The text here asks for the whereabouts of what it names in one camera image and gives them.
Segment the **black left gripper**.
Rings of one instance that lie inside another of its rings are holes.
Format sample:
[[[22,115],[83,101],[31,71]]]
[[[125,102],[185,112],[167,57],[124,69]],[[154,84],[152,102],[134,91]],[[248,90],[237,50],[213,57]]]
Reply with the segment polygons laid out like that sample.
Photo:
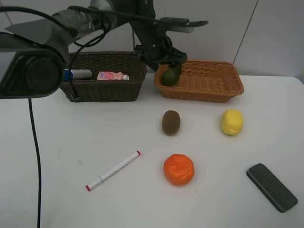
[[[166,33],[160,31],[155,24],[156,20],[150,17],[130,15],[131,27],[140,41],[135,51],[140,55],[141,61],[154,71],[159,65],[169,65],[176,78],[182,72],[182,63],[187,60],[187,54],[173,47],[171,39]]]

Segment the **grey black left arm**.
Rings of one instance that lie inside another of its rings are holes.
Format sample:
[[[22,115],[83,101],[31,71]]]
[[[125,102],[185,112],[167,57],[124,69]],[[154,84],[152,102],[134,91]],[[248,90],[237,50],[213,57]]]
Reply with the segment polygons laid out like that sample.
[[[24,7],[0,10],[40,16],[0,35],[1,99],[40,98],[62,89],[72,102],[133,101],[146,68],[168,64],[180,71],[187,60],[167,31],[192,32],[206,24],[156,19],[151,0],[93,0],[87,8],[70,6],[51,16]],[[83,52],[124,24],[131,25],[140,41],[134,52]]]

